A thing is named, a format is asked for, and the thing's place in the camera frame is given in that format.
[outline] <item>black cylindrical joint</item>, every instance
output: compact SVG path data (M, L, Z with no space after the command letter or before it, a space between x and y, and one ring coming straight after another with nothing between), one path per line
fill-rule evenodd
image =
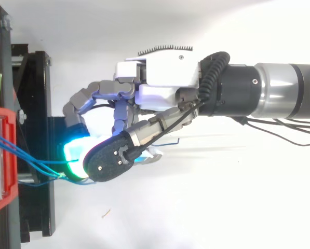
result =
M199 114L203 116L249 116L257 107L261 94L261 79L253 66L227 66L213 86L212 96Z

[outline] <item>black metal frame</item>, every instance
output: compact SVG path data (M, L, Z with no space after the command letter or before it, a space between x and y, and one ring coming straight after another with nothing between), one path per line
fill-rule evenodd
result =
M10 28L4 22L7 13L0 6L0 74L2 88L0 106L14 108L11 69ZM20 248L19 199L16 197L9 205L0 210L0 248Z
M24 45L12 45L12 53L23 56L21 65L13 67L14 89L18 100L16 106L19 105L27 115L24 124L18 123L17 143L33 157L50 160L50 148L53 145L49 136L49 56L43 51L24 51L24 54L20 54L22 50ZM31 173L34 182L48 180L46 176L37 175L33 168L22 160L18 160L18 173ZM44 237L54 233L56 224L53 182L40 187L19 185L19 202L22 243L30 242L32 231L42 231Z

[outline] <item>robotic hand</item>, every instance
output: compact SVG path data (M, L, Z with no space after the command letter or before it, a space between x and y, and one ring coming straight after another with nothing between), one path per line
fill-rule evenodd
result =
M156 47L118 63L115 81L93 82L73 95L63 113L76 136L89 135L81 115L96 99L114 101L114 136L86 155L89 177L104 182L121 175L152 143L198 115L310 118L310 65L228 65L229 60L218 52L198 62L191 47ZM138 121L139 114L149 113L156 115Z

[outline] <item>white backdrop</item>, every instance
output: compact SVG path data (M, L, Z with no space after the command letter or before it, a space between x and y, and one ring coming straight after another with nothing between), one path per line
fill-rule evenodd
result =
M200 59L310 63L310 0L16 1L14 43L51 57L52 113L138 50L193 45ZM109 134L113 112L86 115ZM310 137L276 128L298 142ZM310 148L198 117L162 142L161 161L94 186L56 182L57 229L31 234L24 248L310 248Z

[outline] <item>glowing green light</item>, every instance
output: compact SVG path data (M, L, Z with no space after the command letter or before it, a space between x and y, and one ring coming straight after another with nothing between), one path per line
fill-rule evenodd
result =
M83 169L83 160L87 153L96 145L106 140L107 137L85 136L74 139L65 144L63 151L66 161L78 160L77 162L69 162L70 171L79 178L87 178L88 174Z

